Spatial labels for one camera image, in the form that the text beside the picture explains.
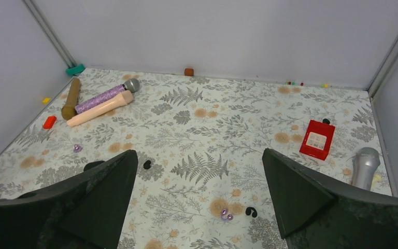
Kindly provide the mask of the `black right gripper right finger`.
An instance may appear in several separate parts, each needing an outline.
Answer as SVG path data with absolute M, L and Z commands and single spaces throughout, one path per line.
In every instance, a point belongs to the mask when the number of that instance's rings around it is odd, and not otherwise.
M 289 248 L 398 248 L 398 198 L 354 187 L 267 148 L 262 156 Z

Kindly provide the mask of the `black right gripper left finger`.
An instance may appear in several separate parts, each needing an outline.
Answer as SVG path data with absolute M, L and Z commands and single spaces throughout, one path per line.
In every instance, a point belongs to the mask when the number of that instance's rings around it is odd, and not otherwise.
M 82 173 L 0 199 L 0 248 L 116 248 L 138 169 L 127 150 Z

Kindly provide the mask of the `black earbud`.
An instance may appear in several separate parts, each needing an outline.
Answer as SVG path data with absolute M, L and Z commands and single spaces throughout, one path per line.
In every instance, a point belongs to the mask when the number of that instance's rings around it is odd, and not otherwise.
M 254 207 L 247 207 L 245 209 L 245 214 L 247 216 L 251 216 L 252 218 L 256 218 L 258 216 L 258 212 Z
M 151 162 L 151 160 L 147 160 L 144 164 L 143 164 L 143 168 L 145 169 L 145 170 L 148 170 L 148 169 L 150 169 L 152 167 L 152 162 Z

